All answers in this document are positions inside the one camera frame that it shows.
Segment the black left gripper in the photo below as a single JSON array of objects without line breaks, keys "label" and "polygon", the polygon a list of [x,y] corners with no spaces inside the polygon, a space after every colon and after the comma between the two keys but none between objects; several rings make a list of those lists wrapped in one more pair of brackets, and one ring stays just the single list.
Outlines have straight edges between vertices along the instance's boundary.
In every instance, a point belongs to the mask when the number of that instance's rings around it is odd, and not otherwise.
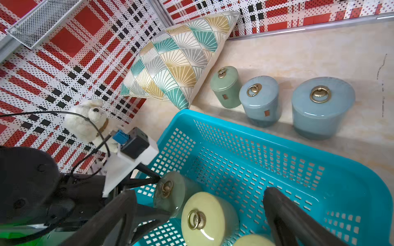
[{"label": "black left gripper", "polygon": [[[82,220],[86,224],[105,208],[98,190],[103,176],[72,178],[58,171],[46,152],[29,147],[1,148],[1,224],[44,223],[53,230],[74,218],[87,205]],[[137,203],[138,234],[146,234],[166,223],[170,213]]]}]

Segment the blue-grey tea canister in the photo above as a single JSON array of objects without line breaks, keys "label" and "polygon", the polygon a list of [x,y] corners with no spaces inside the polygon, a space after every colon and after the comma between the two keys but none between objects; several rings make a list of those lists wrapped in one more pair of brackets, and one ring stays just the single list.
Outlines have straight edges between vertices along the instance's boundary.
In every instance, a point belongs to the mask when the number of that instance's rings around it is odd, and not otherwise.
[{"label": "blue-grey tea canister", "polygon": [[258,76],[244,84],[239,99],[249,122],[258,127],[269,127],[281,117],[279,84],[269,76]]},{"label": "blue-grey tea canister", "polygon": [[294,129],[308,139],[329,139],[339,131],[355,100],[353,87],[344,80],[334,77],[307,80],[292,94]]}]

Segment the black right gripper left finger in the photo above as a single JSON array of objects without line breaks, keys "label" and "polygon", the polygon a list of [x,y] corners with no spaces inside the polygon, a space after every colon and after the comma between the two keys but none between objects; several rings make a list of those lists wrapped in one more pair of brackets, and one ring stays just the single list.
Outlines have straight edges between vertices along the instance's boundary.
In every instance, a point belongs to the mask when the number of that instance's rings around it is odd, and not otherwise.
[{"label": "black right gripper left finger", "polygon": [[116,196],[108,205],[61,243],[62,246],[134,245],[138,241],[137,198],[132,190]]}]

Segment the yellow-green tea canister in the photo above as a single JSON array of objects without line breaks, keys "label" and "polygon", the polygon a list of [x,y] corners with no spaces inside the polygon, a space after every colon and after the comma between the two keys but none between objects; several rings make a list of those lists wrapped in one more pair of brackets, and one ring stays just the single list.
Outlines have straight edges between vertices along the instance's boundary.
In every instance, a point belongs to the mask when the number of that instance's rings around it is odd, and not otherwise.
[{"label": "yellow-green tea canister", "polygon": [[240,237],[233,246],[275,246],[275,244],[265,236],[250,234]]},{"label": "yellow-green tea canister", "polygon": [[181,230],[188,246],[231,245],[239,227],[233,205],[210,193],[198,192],[184,206]]}]

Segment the dark green tea canister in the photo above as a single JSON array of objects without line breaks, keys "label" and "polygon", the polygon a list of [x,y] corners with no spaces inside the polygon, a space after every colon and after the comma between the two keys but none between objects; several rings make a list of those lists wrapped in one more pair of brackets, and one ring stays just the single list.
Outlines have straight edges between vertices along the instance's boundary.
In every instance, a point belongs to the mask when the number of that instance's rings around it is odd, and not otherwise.
[{"label": "dark green tea canister", "polygon": [[239,93],[242,83],[238,71],[233,66],[219,69],[210,80],[210,88],[224,108],[238,107],[241,102]]},{"label": "dark green tea canister", "polygon": [[187,201],[202,191],[199,183],[179,172],[168,172],[157,183],[153,207],[169,212],[171,218],[181,219]]}]

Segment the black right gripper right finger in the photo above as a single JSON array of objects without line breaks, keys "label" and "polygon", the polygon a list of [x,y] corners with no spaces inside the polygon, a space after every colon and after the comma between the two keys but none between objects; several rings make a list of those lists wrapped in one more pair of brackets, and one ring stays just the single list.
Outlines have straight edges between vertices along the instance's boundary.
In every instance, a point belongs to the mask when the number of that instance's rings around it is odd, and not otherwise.
[{"label": "black right gripper right finger", "polygon": [[310,217],[279,189],[264,192],[263,206],[277,246],[337,246],[339,239]]}]

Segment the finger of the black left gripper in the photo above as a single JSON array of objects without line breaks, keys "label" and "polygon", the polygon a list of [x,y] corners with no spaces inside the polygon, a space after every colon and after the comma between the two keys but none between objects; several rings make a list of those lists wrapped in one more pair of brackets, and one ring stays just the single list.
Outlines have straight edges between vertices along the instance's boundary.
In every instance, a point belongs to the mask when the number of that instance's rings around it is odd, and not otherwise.
[{"label": "finger of the black left gripper", "polygon": [[[141,173],[143,175],[143,178],[132,178],[133,171]],[[125,178],[123,178],[122,181],[118,184],[118,192],[123,192],[148,184],[157,184],[161,179],[160,175],[158,175],[156,172],[154,172],[142,163],[138,164],[133,171],[129,172],[125,176]]]}]

